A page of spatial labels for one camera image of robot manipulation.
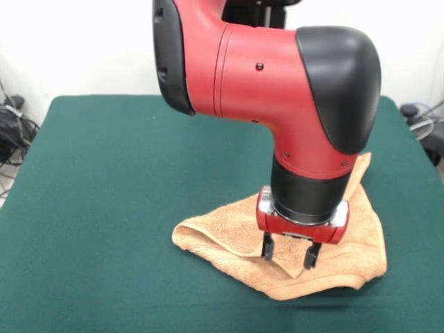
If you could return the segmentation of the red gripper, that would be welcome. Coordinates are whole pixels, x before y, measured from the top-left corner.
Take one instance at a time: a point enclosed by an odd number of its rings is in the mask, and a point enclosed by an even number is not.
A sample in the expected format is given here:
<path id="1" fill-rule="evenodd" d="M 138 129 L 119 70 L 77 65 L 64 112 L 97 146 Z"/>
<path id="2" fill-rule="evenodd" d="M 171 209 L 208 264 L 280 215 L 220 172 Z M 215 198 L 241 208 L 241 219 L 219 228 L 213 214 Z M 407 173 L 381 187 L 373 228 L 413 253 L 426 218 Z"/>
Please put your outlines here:
<path id="1" fill-rule="evenodd" d="M 328 223 L 303 225 L 290 222 L 290 220 L 277 214 L 277 211 L 272 206 L 270 194 L 259 194 L 256 219 L 258 228 L 265 232 L 262 241 L 261 257 L 266 261 L 271 261 L 273 258 L 274 240 L 271 234 L 308 239 L 313 241 L 313 243 L 305 253 L 303 267 L 306 270 L 315 268 L 322 244 L 339 244 L 347 230 L 349 217 L 349 202 L 343 200 Z"/>

